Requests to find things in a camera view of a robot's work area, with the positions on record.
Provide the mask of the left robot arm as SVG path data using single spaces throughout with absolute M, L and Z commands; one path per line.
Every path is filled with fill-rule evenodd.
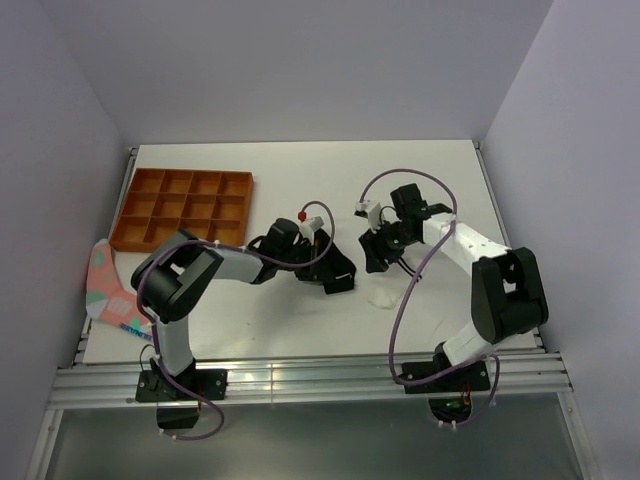
M 280 270 L 311 266 L 322 256 L 296 251 L 297 237 L 312 243 L 324 221 L 302 223 L 278 219 L 257 247 L 233 247 L 200 239 L 181 229 L 134 271 L 131 285 L 138 309 L 151 322 L 159 388 L 183 399 L 195 386 L 195 359 L 190 348 L 188 316 L 214 280 L 260 285 Z

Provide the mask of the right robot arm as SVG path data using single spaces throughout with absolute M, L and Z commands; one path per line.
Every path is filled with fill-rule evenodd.
M 441 252 L 471 280 L 471 320 L 441 344 L 444 358 L 432 368 L 435 383 L 452 390 L 466 379 L 470 361 L 548 321 L 537 260 L 526 247 L 509 248 L 460 222 L 456 208 L 427 203 L 415 184 L 394 190 L 391 200 L 395 221 L 385 218 L 378 202 L 356 204 L 355 214 L 368 221 L 359 237 L 366 272 L 383 273 L 401 264 L 405 250 L 420 243 L 431 246 L 429 259 Z

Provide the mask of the orange compartment tray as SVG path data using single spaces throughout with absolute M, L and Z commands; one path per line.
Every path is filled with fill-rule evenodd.
M 122 202 L 110 245 L 151 253 L 179 229 L 240 246 L 248 226 L 254 179 L 250 172 L 141 168 Z

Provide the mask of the pink patterned sock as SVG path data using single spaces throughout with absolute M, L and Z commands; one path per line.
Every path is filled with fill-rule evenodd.
M 152 341 L 151 323 L 138 311 L 136 296 L 122 286 L 113 249 L 107 239 L 98 241 L 90 254 L 85 306 L 87 315 L 92 320 L 104 322 L 145 341 Z

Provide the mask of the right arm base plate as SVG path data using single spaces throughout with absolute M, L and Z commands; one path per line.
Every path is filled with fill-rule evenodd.
M 433 376 L 444 370 L 435 361 L 406 362 L 401 365 L 403 380 L 417 381 Z M 491 389 L 491 381 L 484 362 L 455 370 L 432 382 L 416 386 L 405 386 L 406 394 L 462 393 L 463 391 L 484 392 Z

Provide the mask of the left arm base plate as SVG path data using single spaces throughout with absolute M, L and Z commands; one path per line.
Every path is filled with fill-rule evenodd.
M 158 369 L 145 370 L 139 375 L 135 401 L 166 403 L 193 400 L 186 390 L 210 401 L 223 400 L 227 379 L 226 369 L 196 369 L 173 378 L 173 382 Z

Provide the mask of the aluminium rail frame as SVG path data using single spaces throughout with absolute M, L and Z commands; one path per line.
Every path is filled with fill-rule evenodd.
M 468 426 L 436 426 L 425 395 L 390 378 L 382 352 L 297 357 L 234 347 L 224 430 L 176 442 L 133 400 L 138 368 L 81 360 L 58 371 L 32 479 L 597 479 L 601 472 L 559 353 L 540 337 L 500 351 L 497 403 Z

